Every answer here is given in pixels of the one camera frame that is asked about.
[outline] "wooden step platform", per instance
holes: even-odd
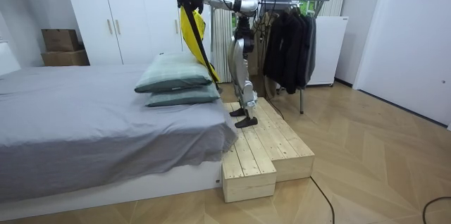
[[[224,106],[227,111],[240,107]],[[237,129],[238,139],[223,157],[226,202],[270,196],[275,182],[311,175],[314,153],[264,98],[259,98],[254,115],[258,125]]]

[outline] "black strap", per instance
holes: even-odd
[[[197,29],[196,21],[194,20],[194,16],[192,14],[193,9],[191,8],[190,3],[183,3],[183,7],[185,8],[186,16],[188,17],[188,20],[190,22],[192,32],[194,33],[194,36],[196,37],[197,45],[200,48],[200,53],[202,54],[202,58],[205,61],[205,66],[209,70],[209,74],[211,76],[211,79],[213,80],[214,84],[216,85],[216,88],[219,89],[217,79],[215,78],[213,72],[211,71],[211,65],[206,57],[204,45],[202,44],[202,38],[200,38],[199,29]]]

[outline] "headboard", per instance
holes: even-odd
[[[0,42],[0,75],[16,70],[20,70],[20,65],[9,48],[8,42]]]

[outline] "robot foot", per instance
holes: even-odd
[[[245,113],[245,110],[243,108],[239,108],[236,111],[230,112],[229,115],[234,118],[234,117],[238,117],[238,116],[245,116],[246,113]]]
[[[241,120],[240,122],[236,122],[235,127],[240,129],[240,128],[248,127],[251,125],[256,125],[258,123],[259,123],[259,121],[257,120],[257,118],[245,118],[245,119]]]

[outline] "gray-green pillow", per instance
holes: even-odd
[[[219,99],[215,84],[189,89],[151,93],[146,103],[148,107],[171,106],[178,104],[203,104]]]
[[[191,53],[160,54],[142,74],[135,92],[165,92],[210,83],[208,70]]]

